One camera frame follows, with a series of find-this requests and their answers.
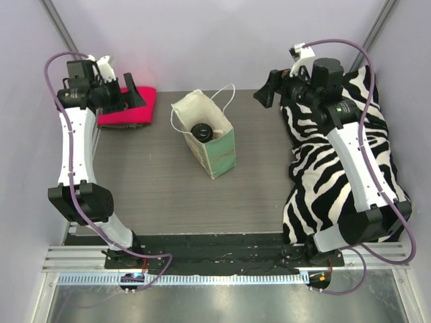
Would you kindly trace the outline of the printed paper gift bag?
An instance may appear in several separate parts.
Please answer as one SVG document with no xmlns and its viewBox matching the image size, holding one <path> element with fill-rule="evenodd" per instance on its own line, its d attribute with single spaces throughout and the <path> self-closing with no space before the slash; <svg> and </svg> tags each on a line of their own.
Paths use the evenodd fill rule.
<svg viewBox="0 0 431 323">
<path fill-rule="evenodd" d="M 220 108 L 214 99 L 229 87 L 232 95 Z M 196 89 L 171 104 L 171 127 L 183 134 L 189 149 L 213 180 L 236 165 L 234 127 L 226 117 L 235 94 L 231 83 L 210 97 Z"/>
</svg>

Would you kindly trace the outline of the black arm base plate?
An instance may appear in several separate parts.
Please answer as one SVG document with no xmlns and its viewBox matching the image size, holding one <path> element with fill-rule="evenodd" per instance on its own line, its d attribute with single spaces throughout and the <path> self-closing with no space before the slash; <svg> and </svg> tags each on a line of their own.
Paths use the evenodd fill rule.
<svg viewBox="0 0 431 323">
<path fill-rule="evenodd" d="M 178 234 L 139 236 L 149 260 L 105 251 L 105 268 L 147 268 L 167 275 L 290 275 L 302 267 L 343 267 L 340 251 L 309 258 L 301 244 L 285 243 L 281 233 Z"/>
</svg>

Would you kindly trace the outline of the aluminium frame rail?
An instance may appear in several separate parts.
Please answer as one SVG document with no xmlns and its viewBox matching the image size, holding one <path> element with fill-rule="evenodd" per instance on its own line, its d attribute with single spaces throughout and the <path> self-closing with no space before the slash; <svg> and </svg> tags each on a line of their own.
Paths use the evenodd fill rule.
<svg viewBox="0 0 431 323">
<path fill-rule="evenodd" d="M 58 273 L 58 285 L 273 285 L 327 282 L 337 271 L 361 275 L 373 270 L 396 270 L 365 249 L 336 252 L 331 260 L 311 264 L 296 246 L 230 244 L 181 248 L 171 245 L 172 260 L 157 257 L 133 268 L 121 266 L 106 255 L 103 246 L 53 246 L 42 270 Z"/>
</svg>

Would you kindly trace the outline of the black plastic cup lid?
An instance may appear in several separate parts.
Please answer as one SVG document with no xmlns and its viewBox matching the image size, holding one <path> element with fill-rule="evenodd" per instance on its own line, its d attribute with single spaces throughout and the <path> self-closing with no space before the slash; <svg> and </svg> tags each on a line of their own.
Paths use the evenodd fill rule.
<svg viewBox="0 0 431 323">
<path fill-rule="evenodd" d="M 200 142 L 206 143 L 213 139 L 213 129 L 206 123 L 195 124 L 191 129 L 191 134 Z"/>
</svg>

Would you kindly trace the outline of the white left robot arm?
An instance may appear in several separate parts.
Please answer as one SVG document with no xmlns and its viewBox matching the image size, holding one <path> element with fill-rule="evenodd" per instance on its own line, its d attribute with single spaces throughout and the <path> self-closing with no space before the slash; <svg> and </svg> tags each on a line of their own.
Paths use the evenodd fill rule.
<svg viewBox="0 0 431 323">
<path fill-rule="evenodd" d="M 127 105 L 110 61 L 104 56 L 67 62 L 68 76 L 55 93 L 63 138 L 61 172 L 48 199 L 66 220 L 96 232 L 108 245 L 107 257 L 137 268 L 143 262 L 141 244 L 115 214 L 113 195 L 98 185 L 93 167 L 98 111 L 119 112 Z"/>
</svg>

